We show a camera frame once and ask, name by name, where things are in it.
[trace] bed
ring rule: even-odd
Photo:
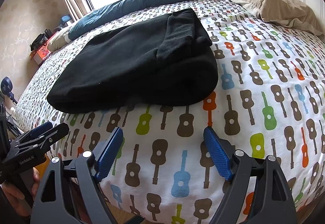
[[[322,21],[324,2],[311,6]],[[56,79],[94,36],[185,8],[195,10],[213,42],[220,78],[208,98],[186,107],[138,104],[85,114],[61,113],[47,103]],[[62,159],[93,150],[121,127],[124,142],[101,189],[107,203],[148,221],[211,220],[228,183],[203,142],[208,125],[253,157],[276,156],[298,211],[324,191],[324,48],[314,35],[264,23],[230,0],[148,8],[98,27],[55,52],[22,94],[16,117],[25,130],[46,121],[67,123],[68,136],[49,153]],[[238,221],[247,217],[253,190],[251,181]]]

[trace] folded comforter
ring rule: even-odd
[[[119,0],[82,17],[70,30],[68,37],[72,41],[105,23],[119,19],[129,13],[182,1],[189,0]]]
[[[192,9],[102,33],[66,67],[47,100],[65,113],[195,104],[218,82],[211,45]]]

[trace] black sweatshirt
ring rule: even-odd
[[[218,82],[211,45],[192,9],[102,33],[62,72],[48,102],[65,113],[195,104]]]

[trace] floral wallpaper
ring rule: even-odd
[[[38,70],[29,58],[30,44],[66,14],[61,0],[5,0],[0,7],[0,81],[5,76],[12,80],[16,100]],[[5,104],[14,106],[8,98]]]

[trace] hand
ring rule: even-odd
[[[34,184],[31,188],[31,194],[33,196],[33,199],[35,199],[37,190],[40,185],[40,174],[36,168],[33,168],[33,179]],[[25,198],[24,194],[12,183],[4,182],[1,187],[11,206],[16,210],[16,212],[20,216],[29,216],[27,210],[20,203],[20,200]]]

